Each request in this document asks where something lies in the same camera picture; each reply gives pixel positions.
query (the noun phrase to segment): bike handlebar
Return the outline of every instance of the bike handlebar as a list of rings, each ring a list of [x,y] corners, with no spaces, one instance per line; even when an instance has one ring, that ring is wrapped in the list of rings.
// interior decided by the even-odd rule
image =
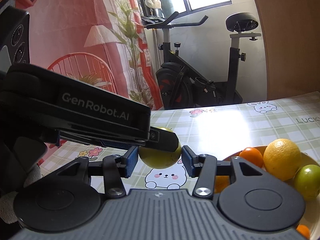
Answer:
[[[165,29],[165,27],[167,25],[170,25],[171,28],[173,28],[173,27],[187,27],[187,26],[200,26],[209,18],[207,15],[205,15],[201,19],[201,21],[197,22],[197,23],[172,23],[172,24],[170,24],[170,22],[172,22],[178,15],[179,15],[178,12],[174,12],[167,19],[165,19],[163,22],[148,24],[146,26],[146,28],[147,29]]]

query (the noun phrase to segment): flower illustration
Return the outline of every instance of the flower illustration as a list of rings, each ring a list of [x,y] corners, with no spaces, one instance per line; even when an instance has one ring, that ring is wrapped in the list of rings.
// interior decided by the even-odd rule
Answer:
[[[207,112],[207,113],[213,113],[213,112],[215,112],[215,111],[216,111],[216,110],[215,110],[214,108],[205,110],[205,112]]]
[[[201,114],[203,112],[203,110],[200,110],[200,109],[196,109],[196,110],[193,110],[193,111],[190,111],[190,114]]]
[[[88,152],[85,150],[85,151],[79,152],[78,157],[84,157],[87,154],[88,154]]]
[[[95,147],[93,150],[89,151],[88,157],[98,156],[100,152],[102,152],[102,148]]]

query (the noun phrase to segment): cartoon rabbit face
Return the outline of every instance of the cartoon rabbit face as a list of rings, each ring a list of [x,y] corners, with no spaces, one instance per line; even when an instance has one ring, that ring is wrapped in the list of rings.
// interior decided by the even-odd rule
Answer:
[[[257,112],[262,113],[262,114],[265,114],[268,111],[276,111],[277,110],[277,107],[272,104],[269,104],[268,101],[263,101],[260,103],[248,103],[248,105],[253,106]]]
[[[151,189],[155,187],[179,189],[186,181],[186,170],[181,160],[166,169],[152,169],[145,178],[146,188]]]

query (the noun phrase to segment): brown wooden panel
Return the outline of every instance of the brown wooden panel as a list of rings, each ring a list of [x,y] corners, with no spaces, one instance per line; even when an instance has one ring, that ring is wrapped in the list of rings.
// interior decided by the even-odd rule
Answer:
[[[265,42],[267,97],[320,91],[320,0],[255,0]]]

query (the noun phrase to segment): bowl of fruit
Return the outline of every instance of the bowl of fruit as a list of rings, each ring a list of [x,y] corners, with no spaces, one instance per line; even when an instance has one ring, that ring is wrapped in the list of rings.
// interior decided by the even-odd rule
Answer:
[[[267,146],[247,147],[240,156],[294,187],[303,196],[306,210],[297,227],[306,239],[320,239],[320,166],[288,139],[277,139]],[[215,193],[229,185],[228,176],[217,176]]]

